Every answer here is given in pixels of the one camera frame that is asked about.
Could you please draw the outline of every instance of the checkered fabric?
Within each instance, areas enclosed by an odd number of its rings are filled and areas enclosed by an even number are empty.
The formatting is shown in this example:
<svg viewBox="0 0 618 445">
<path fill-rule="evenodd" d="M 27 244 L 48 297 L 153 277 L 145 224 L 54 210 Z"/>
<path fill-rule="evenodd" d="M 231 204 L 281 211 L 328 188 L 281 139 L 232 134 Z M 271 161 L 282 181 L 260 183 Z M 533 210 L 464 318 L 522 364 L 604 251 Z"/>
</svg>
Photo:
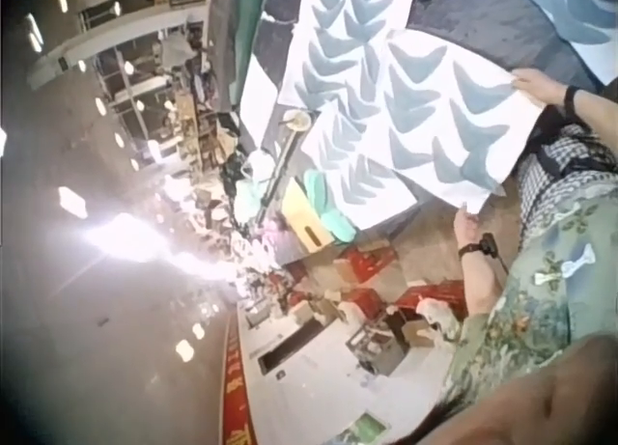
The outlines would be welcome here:
<svg viewBox="0 0 618 445">
<path fill-rule="evenodd" d="M 577 157 L 591 156 L 618 163 L 609 148 L 585 144 L 582 138 L 597 137 L 580 125 L 564 126 L 555 142 L 544 146 L 546 154 L 558 163 L 561 170 Z M 607 182 L 610 185 L 615 182 L 618 185 L 618 174 L 598 171 L 573 172 L 555 181 L 543 169 L 534 153 L 521 163 L 517 178 L 521 196 L 521 248 L 525 247 L 529 239 L 538 235 L 544 217 L 554 211 L 559 203 L 576 194 L 580 188 L 597 182 Z"/>
</svg>

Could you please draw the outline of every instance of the hand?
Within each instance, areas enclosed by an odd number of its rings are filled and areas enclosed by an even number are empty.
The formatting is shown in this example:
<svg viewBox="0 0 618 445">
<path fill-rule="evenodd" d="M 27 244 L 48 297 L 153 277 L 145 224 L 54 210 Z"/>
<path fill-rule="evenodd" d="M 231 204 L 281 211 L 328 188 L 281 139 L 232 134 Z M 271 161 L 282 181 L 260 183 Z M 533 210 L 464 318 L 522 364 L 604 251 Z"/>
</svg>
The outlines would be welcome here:
<svg viewBox="0 0 618 445">
<path fill-rule="evenodd" d="M 481 241 L 479 219 L 476 215 L 471 215 L 467 212 L 465 204 L 455 214 L 453 229 L 455 230 L 455 239 L 459 248 Z"/>
<path fill-rule="evenodd" d="M 515 69 L 513 86 L 520 91 L 528 93 L 544 104 L 561 105 L 567 86 L 557 82 L 539 70 Z"/>
</svg>

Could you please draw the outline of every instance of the red sign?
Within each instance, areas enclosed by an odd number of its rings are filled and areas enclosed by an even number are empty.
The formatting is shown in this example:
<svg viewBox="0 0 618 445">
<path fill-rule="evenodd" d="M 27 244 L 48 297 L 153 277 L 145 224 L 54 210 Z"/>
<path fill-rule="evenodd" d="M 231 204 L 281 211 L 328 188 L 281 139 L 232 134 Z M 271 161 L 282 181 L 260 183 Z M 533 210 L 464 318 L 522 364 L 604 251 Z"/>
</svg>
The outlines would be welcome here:
<svg viewBox="0 0 618 445">
<path fill-rule="evenodd" d="M 239 316 L 230 318 L 223 374 L 221 445 L 257 445 L 244 383 L 239 340 Z"/>
</svg>

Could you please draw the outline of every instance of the green floral clothing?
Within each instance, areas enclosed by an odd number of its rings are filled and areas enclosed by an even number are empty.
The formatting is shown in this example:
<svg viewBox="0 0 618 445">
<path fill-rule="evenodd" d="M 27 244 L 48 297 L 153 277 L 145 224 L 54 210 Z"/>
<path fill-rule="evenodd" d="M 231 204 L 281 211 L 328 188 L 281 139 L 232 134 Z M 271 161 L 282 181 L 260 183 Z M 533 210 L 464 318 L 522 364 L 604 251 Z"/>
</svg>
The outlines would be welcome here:
<svg viewBox="0 0 618 445">
<path fill-rule="evenodd" d="M 489 315 L 463 323 L 443 387 L 468 403 L 546 365 L 571 342 L 618 334 L 618 184 L 580 189 L 544 219 Z"/>
</svg>

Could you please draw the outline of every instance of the ceiling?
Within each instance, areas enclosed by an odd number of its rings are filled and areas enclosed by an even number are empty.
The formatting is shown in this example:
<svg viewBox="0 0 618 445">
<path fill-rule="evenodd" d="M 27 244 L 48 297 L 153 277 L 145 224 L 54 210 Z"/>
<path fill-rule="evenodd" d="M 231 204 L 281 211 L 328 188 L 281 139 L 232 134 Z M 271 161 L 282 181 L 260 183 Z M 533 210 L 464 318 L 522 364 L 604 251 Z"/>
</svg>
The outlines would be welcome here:
<svg viewBox="0 0 618 445">
<path fill-rule="evenodd" d="M 183 246 L 174 225 L 153 221 L 171 213 L 132 169 L 133 148 L 115 143 L 124 127 L 98 113 L 93 69 L 70 70 L 36 92 L 26 84 L 37 57 L 24 16 L 37 19 L 45 49 L 76 34 L 74 17 L 56 0 L 11 1 L 2 24 L 3 395 L 27 411 L 42 443 L 218 443 L 231 290 L 160 262 L 111 259 L 85 239 L 128 211 Z M 86 200 L 87 219 L 59 207 L 59 186 Z M 182 339 L 195 349 L 188 362 L 175 351 Z"/>
</svg>

